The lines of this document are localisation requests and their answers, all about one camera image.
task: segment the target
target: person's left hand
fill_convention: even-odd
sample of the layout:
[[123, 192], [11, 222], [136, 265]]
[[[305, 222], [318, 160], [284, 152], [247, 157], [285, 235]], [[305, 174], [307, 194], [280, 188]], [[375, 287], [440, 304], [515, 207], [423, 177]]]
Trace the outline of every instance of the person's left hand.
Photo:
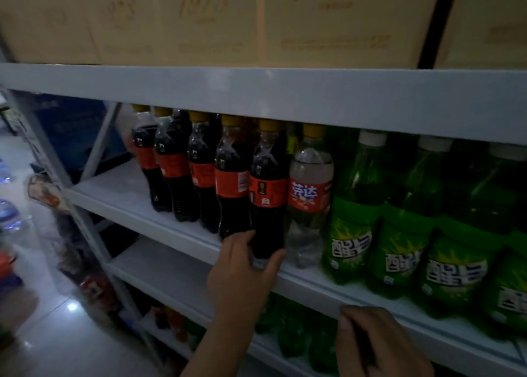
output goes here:
[[254, 230], [234, 233], [223, 240], [218, 260], [207, 279], [214, 320], [251, 334], [286, 256], [286, 250], [280, 249], [263, 271], [251, 268], [248, 245], [254, 234]]

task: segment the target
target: person's right hand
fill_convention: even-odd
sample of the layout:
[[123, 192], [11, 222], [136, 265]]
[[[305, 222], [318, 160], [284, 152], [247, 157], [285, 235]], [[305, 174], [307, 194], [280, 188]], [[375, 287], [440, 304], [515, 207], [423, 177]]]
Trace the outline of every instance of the person's right hand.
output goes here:
[[[375, 366], [363, 368], [352, 320], [368, 335]], [[338, 318], [335, 351], [340, 377], [433, 377], [430, 360], [417, 349], [404, 328], [381, 307], [343, 306]]]

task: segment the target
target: bottle cap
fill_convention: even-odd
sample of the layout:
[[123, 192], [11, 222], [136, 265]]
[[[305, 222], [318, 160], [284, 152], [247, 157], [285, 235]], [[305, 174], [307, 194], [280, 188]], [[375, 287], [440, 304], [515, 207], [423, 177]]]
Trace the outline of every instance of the bottle cap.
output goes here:
[[188, 111], [192, 123], [208, 122], [209, 114], [199, 111]]
[[451, 138], [420, 136], [417, 145], [419, 148], [424, 148], [434, 153], [447, 153], [450, 151], [452, 142]]
[[149, 112], [150, 111], [150, 106], [149, 105], [132, 104], [132, 108], [137, 113]]
[[274, 119], [260, 119], [260, 131], [282, 131], [284, 122]]
[[221, 125], [228, 127], [241, 126], [243, 123], [243, 118], [241, 116], [235, 115], [221, 115]]
[[326, 132], [326, 126], [304, 123], [304, 135], [309, 138], [322, 138]]
[[359, 133], [359, 142], [370, 147], [382, 147], [386, 143], [386, 134], [379, 130], [361, 129]]
[[497, 158], [509, 159], [510, 161], [527, 161], [527, 147], [514, 144], [491, 142], [489, 146], [489, 154]]
[[172, 108], [166, 107], [154, 107], [154, 115], [158, 118], [162, 116], [170, 116], [172, 114]]

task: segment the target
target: white bottle cap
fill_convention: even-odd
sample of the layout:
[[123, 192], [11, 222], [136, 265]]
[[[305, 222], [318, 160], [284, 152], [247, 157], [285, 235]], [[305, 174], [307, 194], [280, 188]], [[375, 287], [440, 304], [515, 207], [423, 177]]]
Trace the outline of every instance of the white bottle cap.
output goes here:
[[359, 142], [370, 147], [382, 147], [386, 142], [386, 133], [379, 130], [361, 129]]
[[451, 138], [420, 136], [417, 145], [419, 148], [424, 148], [435, 153], [447, 153], [450, 151], [452, 141]]
[[527, 161], [527, 147], [522, 147], [519, 145], [491, 142], [489, 146], [489, 153], [494, 157], [509, 159], [510, 161]]

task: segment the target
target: hand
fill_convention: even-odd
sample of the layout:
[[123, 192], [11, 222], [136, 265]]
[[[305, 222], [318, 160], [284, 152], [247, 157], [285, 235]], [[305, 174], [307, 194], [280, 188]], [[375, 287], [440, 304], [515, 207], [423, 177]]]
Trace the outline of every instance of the hand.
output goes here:
[[[368, 335], [376, 365], [364, 370], [352, 325]], [[335, 351], [340, 377], [433, 377], [430, 360], [417, 349], [403, 327], [381, 307], [343, 306]]]
[[286, 256], [286, 250], [280, 249], [271, 256], [265, 270], [252, 269], [248, 244], [254, 234], [254, 230], [235, 233], [223, 240], [218, 261], [207, 279], [214, 321], [248, 332], [250, 337]]

